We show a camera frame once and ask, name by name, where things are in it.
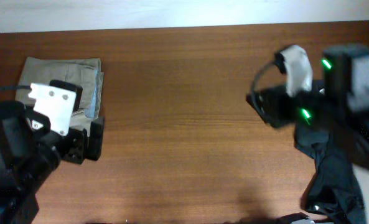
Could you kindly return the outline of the khaki green shorts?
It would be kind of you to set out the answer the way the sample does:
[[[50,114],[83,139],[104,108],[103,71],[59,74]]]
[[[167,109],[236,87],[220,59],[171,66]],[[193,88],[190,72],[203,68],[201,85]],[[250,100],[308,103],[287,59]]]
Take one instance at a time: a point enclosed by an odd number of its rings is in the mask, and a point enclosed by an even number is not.
[[[26,58],[19,79],[20,85],[48,84],[61,80],[83,88],[78,111],[72,114],[70,127],[90,132],[91,122],[99,117],[104,73],[98,58],[73,60],[41,60]]]

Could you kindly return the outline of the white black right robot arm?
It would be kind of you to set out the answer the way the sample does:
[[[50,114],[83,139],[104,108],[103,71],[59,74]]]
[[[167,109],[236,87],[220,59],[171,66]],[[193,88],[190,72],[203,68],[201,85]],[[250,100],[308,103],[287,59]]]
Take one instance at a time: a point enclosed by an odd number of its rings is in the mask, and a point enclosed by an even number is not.
[[[268,126],[295,126],[294,146],[314,160],[301,212],[277,223],[369,223],[369,47],[324,50],[323,77],[289,45],[255,75],[247,103]]]

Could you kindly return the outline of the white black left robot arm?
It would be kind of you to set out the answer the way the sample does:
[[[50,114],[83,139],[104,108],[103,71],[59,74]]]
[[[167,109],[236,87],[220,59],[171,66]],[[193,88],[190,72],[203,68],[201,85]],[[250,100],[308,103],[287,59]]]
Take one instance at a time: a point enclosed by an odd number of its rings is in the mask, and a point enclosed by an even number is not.
[[[48,116],[19,101],[0,102],[0,223],[32,223],[36,193],[61,161],[81,164],[101,156],[105,119],[90,130],[56,133]]]

